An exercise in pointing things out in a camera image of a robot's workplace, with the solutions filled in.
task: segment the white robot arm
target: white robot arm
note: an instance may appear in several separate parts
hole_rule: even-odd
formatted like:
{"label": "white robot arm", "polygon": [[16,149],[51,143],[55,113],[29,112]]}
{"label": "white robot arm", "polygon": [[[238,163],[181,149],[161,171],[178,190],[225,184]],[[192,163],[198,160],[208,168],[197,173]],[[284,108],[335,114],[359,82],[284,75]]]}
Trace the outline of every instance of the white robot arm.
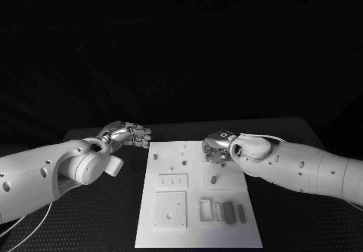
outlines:
{"label": "white robot arm", "polygon": [[0,158],[0,224],[90,185],[106,171],[117,176],[123,160],[112,154],[123,145],[149,148],[152,130],[117,121],[96,138],[73,140]]}
{"label": "white robot arm", "polygon": [[363,205],[363,161],[348,159],[303,144],[271,143],[264,137],[218,131],[204,142],[207,160],[235,160],[244,172],[303,193]]}

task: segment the white platform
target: white platform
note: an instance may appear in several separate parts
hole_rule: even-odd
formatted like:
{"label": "white platform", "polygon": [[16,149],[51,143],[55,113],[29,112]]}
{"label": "white platform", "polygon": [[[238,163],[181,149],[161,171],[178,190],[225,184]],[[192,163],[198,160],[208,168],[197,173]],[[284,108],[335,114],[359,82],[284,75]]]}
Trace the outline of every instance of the white platform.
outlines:
{"label": "white platform", "polygon": [[[150,143],[136,248],[263,248],[243,170],[234,161],[227,162],[225,168],[220,167],[205,162],[202,141]],[[159,175],[182,174],[188,175],[188,186],[184,180],[178,180],[186,176],[176,176],[175,181],[184,184],[182,187],[161,186],[163,177]],[[211,184],[214,175],[218,177],[215,185]],[[179,192],[171,194],[176,197],[168,196],[162,200],[166,208],[161,211],[158,195],[162,194],[158,192]],[[201,222],[199,200],[205,199],[211,200],[212,222]],[[224,219],[222,203],[227,201],[234,203],[234,225],[228,225]],[[215,204],[221,204],[222,223],[217,222]],[[247,223],[240,220],[238,204],[244,206]]]}

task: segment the black table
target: black table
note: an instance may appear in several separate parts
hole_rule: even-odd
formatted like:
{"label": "black table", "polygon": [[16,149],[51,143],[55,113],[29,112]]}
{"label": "black table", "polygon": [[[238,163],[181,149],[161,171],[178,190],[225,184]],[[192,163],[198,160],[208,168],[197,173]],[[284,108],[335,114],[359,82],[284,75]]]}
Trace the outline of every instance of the black table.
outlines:
{"label": "black table", "polygon": [[[204,140],[212,132],[227,129],[274,135],[289,142],[325,149],[303,118],[158,124],[149,127],[153,129],[153,141],[158,142]],[[65,141],[94,137],[100,130],[71,130]],[[126,161],[117,178],[104,174],[93,185],[67,193],[54,203],[50,217],[19,251],[136,250],[148,150],[126,146],[116,155]],[[264,250],[363,250],[363,212],[343,200],[296,193],[248,175],[247,182]],[[15,228],[5,251],[34,231],[47,211],[48,206],[31,214]],[[220,249],[163,249],[208,250]]]}

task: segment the dark wall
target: dark wall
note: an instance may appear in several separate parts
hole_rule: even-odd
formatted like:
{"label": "dark wall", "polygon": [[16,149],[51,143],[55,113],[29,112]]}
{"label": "dark wall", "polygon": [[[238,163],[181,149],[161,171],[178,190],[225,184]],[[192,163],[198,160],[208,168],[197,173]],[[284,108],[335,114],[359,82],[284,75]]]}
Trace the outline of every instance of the dark wall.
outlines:
{"label": "dark wall", "polygon": [[348,119],[361,129],[362,15],[332,2],[14,1],[2,141],[37,147],[116,120],[302,116],[326,141]]}

